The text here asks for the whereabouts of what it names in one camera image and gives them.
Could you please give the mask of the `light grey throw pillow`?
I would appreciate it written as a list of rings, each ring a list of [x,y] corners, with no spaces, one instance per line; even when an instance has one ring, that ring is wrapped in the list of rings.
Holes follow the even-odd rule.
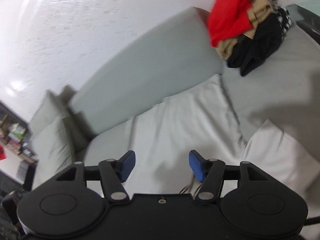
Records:
[[[32,189],[52,178],[75,162],[76,154],[88,146],[67,107],[51,90],[29,122],[31,148],[38,162]]]

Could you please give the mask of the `tan garment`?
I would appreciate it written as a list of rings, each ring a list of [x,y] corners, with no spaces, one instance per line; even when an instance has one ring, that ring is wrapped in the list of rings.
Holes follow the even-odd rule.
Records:
[[[247,15],[253,28],[244,32],[243,35],[253,39],[258,25],[267,19],[269,14],[273,12],[273,8],[270,0],[252,0],[251,5],[252,6],[247,9]],[[233,47],[239,42],[240,36],[220,41],[216,48],[216,52],[223,61],[227,61],[234,50]]]

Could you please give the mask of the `red garment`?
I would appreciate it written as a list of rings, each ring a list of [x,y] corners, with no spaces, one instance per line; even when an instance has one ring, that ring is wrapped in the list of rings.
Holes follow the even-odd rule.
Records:
[[[215,0],[207,20],[211,45],[217,47],[220,41],[235,38],[253,29],[248,9],[253,0]]]

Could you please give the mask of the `black white checked garment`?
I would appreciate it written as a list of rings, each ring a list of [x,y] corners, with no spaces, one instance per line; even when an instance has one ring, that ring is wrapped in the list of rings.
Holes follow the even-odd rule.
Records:
[[[272,8],[281,27],[281,36],[284,38],[295,24],[291,19],[289,11],[285,7],[274,4],[272,5]]]

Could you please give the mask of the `bookshelf with books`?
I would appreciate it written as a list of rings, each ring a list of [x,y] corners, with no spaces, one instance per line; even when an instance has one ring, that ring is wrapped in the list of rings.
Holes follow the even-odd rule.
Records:
[[[31,150],[30,138],[28,124],[1,102],[1,143],[26,162],[36,164],[38,157]]]

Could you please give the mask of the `grey sofa back cushion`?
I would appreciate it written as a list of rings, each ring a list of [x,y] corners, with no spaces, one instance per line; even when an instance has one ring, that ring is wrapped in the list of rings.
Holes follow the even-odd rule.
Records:
[[[95,137],[220,74],[222,61],[210,45],[207,17],[203,9],[185,9],[101,67],[68,104],[83,132]]]

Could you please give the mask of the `grey sofa seat cushion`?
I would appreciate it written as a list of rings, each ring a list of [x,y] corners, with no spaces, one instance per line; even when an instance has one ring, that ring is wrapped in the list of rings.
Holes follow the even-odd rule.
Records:
[[[246,139],[271,120],[299,141],[319,140],[319,45],[300,27],[247,76],[227,68],[222,77]]]

